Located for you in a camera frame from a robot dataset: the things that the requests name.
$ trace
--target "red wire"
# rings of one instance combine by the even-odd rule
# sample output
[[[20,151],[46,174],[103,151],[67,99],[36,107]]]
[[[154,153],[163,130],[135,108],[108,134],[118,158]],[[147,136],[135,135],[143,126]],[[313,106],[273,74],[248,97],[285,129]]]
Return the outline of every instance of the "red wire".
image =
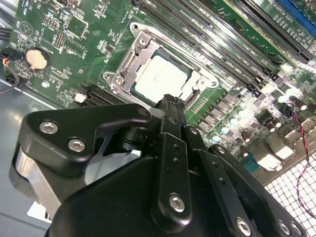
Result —
[[[315,218],[315,215],[312,213],[312,211],[307,207],[306,203],[302,200],[301,196],[300,196],[300,180],[301,178],[304,176],[304,174],[306,174],[307,169],[309,167],[311,167],[311,163],[310,163],[310,156],[308,153],[308,149],[307,149],[307,142],[306,142],[306,138],[305,138],[305,131],[304,131],[304,127],[302,126],[302,123],[300,122],[300,120],[297,117],[297,114],[294,114],[293,117],[295,118],[296,122],[300,125],[300,129],[301,129],[301,136],[303,138],[303,146],[304,146],[304,151],[306,154],[306,165],[303,169],[303,171],[300,173],[300,175],[297,178],[297,183],[296,183],[296,194],[297,194],[297,200],[300,204],[300,206],[305,210],[306,213],[308,213],[311,217]]]

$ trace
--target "cable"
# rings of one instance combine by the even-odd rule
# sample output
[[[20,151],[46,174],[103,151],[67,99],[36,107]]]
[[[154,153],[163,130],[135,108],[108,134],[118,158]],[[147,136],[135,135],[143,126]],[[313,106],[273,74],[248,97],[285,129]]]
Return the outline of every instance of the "cable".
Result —
[[[0,95],[6,94],[6,93],[12,91],[20,83],[20,78],[19,78],[18,74],[16,73],[16,71],[12,67],[9,66],[7,58],[3,58],[2,62],[6,66],[6,68],[8,68],[8,70],[11,72],[11,74],[14,76],[15,82],[9,88],[4,89],[4,90],[0,90]]]
[[[2,18],[3,21],[5,21],[8,25],[12,26],[14,25],[14,18],[10,16],[6,11],[4,11],[0,7],[0,18]]]
[[[9,3],[8,1],[0,0],[0,3],[4,5],[5,7],[9,8],[11,11],[16,11],[16,7],[13,4]]]
[[[3,28],[3,27],[0,27],[0,33],[1,34],[11,34],[12,30],[11,29],[6,29],[6,28]]]
[[[307,173],[307,169],[309,167],[311,167],[310,164],[310,156],[308,153],[308,149],[307,149],[307,141],[306,141],[306,137],[305,137],[305,131],[304,131],[304,127],[302,126],[302,123],[300,122],[299,118],[297,117],[297,114],[293,114],[293,117],[295,118],[296,122],[300,125],[300,130],[301,130],[301,136],[303,139],[303,146],[304,146],[304,151],[306,154],[306,165],[303,169],[303,171],[300,173],[300,175],[297,178],[297,182],[296,182],[296,194],[297,194],[297,200],[300,204],[300,206],[305,210],[305,212],[307,214],[309,214],[311,217],[313,217],[314,219],[316,219],[315,215],[312,213],[312,211],[307,207],[306,203],[304,202],[304,200],[302,200],[301,196],[300,196],[300,180],[301,178],[304,176],[305,173]]]
[[[10,36],[0,35],[0,40],[9,41],[10,40]]]

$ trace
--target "sata port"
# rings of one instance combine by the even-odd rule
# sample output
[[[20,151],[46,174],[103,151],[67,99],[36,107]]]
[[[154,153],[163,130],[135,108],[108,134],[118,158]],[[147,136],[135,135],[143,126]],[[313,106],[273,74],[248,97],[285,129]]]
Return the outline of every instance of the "sata port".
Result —
[[[67,7],[69,4],[69,0],[54,0],[54,2],[62,5],[63,7]]]

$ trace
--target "cpu socket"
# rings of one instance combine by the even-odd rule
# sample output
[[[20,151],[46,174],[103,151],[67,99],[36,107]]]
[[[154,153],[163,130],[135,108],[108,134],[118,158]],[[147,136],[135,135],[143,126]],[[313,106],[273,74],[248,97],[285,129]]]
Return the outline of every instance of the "cpu socket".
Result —
[[[130,30],[135,41],[117,71],[103,74],[114,93],[147,108],[171,94],[187,109],[206,88],[219,86],[209,70],[156,28],[131,23]]]

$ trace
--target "electrolytic capacitor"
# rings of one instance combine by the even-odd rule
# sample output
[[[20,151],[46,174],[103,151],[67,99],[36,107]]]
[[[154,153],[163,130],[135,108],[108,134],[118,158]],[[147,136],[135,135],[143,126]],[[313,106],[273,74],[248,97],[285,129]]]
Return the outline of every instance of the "electrolytic capacitor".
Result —
[[[247,112],[242,108],[242,107],[238,107],[237,109],[236,109],[236,112],[237,112],[237,114],[238,114],[238,116],[240,117],[240,118],[246,118],[247,116],[248,116],[248,114],[247,114]]]
[[[240,153],[242,154],[243,157],[247,157],[249,154],[245,146],[240,146]]]
[[[283,114],[284,116],[291,118],[293,116],[293,106],[290,106],[286,103],[283,103],[283,105],[281,105],[279,111],[281,112],[281,114]]]
[[[211,133],[211,139],[213,142],[219,142],[220,137],[219,137],[217,132],[213,132],[213,133]]]
[[[250,142],[250,138],[249,138],[249,136],[247,135],[246,132],[242,132],[242,133],[241,133],[241,137],[243,138],[243,140],[244,140],[245,142]]]
[[[276,128],[279,128],[279,127],[282,126],[282,123],[281,123],[279,120],[277,120],[276,118],[274,118],[274,119],[272,120],[272,123],[273,123],[273,125],[274,125]]]
[[[267,129],[270,131],[270,132],[274,132],[276,130],[276,128],[273,126],[273,124],[271,123],[268,123],[267,124]]]
[[[222,134],[227,134],[229,132],[229,128],[226,124],[222,123],[219,125],[219,129],[221,130]]]
[[[287,97],[280,92],[278,92],[274,98],[279,102],[279,103],[285,103],[287,101]]]
[[[294,98],[292,99],[292,101],[293,101],[293,103],[294,103],[298,108],[300,108],[301,111],[307,109],[307,105],[305,105],[305,104],[303,103],[303,101],[301,101],[300,99],[294,97]]]
[[[283,91],[287,97],[293,96],[295,94],[295,90],[293,88],[289,87],[288,85],[285,85],[281,89],[281,91]]]
[[[315,112],[315,111],[316,111],[316,105],[313,104],[313,103],[309,103],[307,107],[308,107],[308,109],[309,109],[310,111],[312,111],[312,112]]]
[[[228,116],[228,122],[231,125],[237,125],[238,124],[238,119],[235,116],[230,115],[230,116]]]

